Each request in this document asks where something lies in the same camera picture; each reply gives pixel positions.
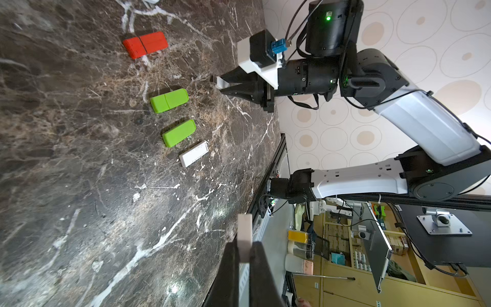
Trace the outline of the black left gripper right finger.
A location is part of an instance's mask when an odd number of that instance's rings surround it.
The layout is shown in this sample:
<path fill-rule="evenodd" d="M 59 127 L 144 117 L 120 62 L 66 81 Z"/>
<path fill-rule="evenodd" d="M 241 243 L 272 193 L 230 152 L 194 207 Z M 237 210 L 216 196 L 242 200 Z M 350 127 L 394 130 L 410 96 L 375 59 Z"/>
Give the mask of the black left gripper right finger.
<path fill-rule="evenodd" d="M 284 307 L 285 303 L 277 291 L 261 242 L 253 243 L 249 264 L 249 305 Z"/>

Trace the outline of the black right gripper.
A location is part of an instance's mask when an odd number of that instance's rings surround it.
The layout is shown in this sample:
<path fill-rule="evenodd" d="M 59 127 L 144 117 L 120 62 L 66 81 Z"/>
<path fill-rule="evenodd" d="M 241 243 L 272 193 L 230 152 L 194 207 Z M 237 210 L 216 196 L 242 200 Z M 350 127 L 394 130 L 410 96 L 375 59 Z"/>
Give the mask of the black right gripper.
<path fill-rule="evenodd" d="M 304 58 L 289 61 L 278 70 L 278 89 L 271 89 L 264 81 L 258 80 L 255 72 L 246 73 L 241 67 L 220 76 L 229 86 L 220 90 L 223 95 L 242 98 L 263 107 L 264 111 L 274 111 L 274 99 L 287 97 L 296 106 L 318 110 L 319 97 L 330 101 L 337 91 L 340 64 L 337 57 Z M 295 101 L 298 95 L 312 95 L 315 105 Z"/>

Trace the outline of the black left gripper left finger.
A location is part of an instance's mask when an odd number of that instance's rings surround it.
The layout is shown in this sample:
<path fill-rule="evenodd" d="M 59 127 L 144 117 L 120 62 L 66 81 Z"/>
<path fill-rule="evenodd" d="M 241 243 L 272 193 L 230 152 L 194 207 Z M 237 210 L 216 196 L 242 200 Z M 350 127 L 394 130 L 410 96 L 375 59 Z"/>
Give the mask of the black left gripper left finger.
<path fill-rule="evenodd" d="M 238 307 L 240 256 L 236 240 L 227 243 L 204 307 Z"/>

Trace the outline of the green usb drive capped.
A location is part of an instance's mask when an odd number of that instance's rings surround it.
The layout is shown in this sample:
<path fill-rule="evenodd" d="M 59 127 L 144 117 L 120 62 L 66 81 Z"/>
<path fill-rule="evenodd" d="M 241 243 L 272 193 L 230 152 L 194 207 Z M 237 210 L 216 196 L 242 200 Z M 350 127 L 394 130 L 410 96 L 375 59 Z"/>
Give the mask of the green usb drive capped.
<path fill-rule="evenodd" d="M 188 101 L 188 92 L 183 88 L 150 98 L 151 106 L 156 114 L 175 109 Z"/>

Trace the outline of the green usb drive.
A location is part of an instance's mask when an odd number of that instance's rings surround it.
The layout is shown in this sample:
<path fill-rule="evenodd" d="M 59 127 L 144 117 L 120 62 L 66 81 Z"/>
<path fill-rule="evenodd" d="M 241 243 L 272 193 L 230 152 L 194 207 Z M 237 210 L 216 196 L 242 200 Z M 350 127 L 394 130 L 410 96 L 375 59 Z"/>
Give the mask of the green usb drive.
<path fill-rule="evenodd" d="M 176 127 L 165 131 L 162 134 L 162 139 L 164 144 L 168 148 L 172 148 L 180 142 L 184 141 L 187 137 L 194 134 L 196 131 L 196 124 L 194 120 L 188 120 L 186 122 L 182 122 Z"/>

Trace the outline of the white rectangular usb drive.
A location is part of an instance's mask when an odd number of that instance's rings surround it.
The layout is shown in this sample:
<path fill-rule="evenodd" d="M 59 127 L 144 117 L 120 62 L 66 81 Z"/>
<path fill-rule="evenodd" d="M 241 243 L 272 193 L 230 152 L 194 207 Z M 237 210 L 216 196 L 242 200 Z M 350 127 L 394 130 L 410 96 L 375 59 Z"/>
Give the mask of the white rectangular usb drive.
<path fill-rule="evenodd" d="M 207 141 L 202 141 L 201 143 L 198 143 L 193 148 L 180 154 L 179 158 L 181 165 L 184 168 L 187 168 L 188 166 L 192 165 L 194 162 L 202 158 L 205 154 L 207 154 L 208 151 L 209 149 Z"/>

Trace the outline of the red usb drive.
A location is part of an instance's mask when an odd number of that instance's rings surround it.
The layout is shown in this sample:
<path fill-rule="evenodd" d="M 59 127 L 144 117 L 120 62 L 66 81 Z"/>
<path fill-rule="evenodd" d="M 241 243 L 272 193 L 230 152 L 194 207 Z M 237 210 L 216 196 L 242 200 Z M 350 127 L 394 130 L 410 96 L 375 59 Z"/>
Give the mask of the red usb drive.
<path fill-rule="evenodd" d="M 160 31 L 140 37 L 128 38 L 123 41 L 123 45 L 133 60 L 162 51 L 169 46 L 164 33 Z"/>

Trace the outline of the white usb drive front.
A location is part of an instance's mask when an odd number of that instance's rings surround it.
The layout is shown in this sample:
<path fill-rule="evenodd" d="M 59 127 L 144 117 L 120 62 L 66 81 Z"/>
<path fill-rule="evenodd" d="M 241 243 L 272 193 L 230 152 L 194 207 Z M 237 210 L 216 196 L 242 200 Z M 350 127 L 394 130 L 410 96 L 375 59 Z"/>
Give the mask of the white usb drive front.
<path fill-rule="evenodd" d="M 230 84 L 228 82 L 226 82 L 224 79 L 222 79 L 221 77 L 219 76 L 212 76 L 210 78 L 210 81 L 211 83 L 219 90 L 222 90 L 222 89 L 225 89 L 225 88 L 228 88 L 230 86 Z"/>

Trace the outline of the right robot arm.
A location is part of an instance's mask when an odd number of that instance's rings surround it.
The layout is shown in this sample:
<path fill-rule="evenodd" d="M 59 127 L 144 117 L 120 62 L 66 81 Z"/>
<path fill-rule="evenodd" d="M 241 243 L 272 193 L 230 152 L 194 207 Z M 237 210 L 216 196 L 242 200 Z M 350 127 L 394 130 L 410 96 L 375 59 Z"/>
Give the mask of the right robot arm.
<path fill-rule="evenodd" d="M 405 194 L 448 200 L 490 177 L 490 149 L 431 92 L 419 89 L 377 49 L 358 51 L 362 1 L 312 1 L 298 30 L 280 40 L 263 30 L 238 45 L 238 66 L 214 78 L 224 95 L 274 111 L 277 97 L 336 92 L 390 121 L 416 144 L 382 162 L 337 170 L 297 170 L 272 179 L 268 196 L 290 203 L 337 195 Z"/>

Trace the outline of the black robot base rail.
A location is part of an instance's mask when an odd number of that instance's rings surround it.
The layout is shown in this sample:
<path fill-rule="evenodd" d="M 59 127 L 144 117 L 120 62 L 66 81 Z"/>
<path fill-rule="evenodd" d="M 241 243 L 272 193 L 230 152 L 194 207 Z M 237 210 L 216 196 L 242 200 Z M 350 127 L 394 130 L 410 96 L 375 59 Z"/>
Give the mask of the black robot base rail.
<path fill-rule="evenodd" d="M 267 223 L 271 214 L 269 213 L 269 208 L 267 207 L 267 191 L 269 190 L 269 181 L 278 174 L 280 170 L 280 162 L 286 153 L 286 137 L 284 134 L 281 135 L 280 144 L 273 156 L 271 164 L 267 167 L 263 179 L 259 185 L 257 192 L 254 193 L 253 201 L 251 202 L 248 211 L 245 214 L 251 214 L 253 216 L 253 243 L 261 242 L 262 237 L 266 231 Z M 250 264 L 239 263 L 239 305 L 245 303 L 249 305 L 249 274 L 250 274 Z M 285 295 L 284 286 L 277 286 L 277 291 L 279 292 L 285 306 L 288 306 L 287 297 Z"/>

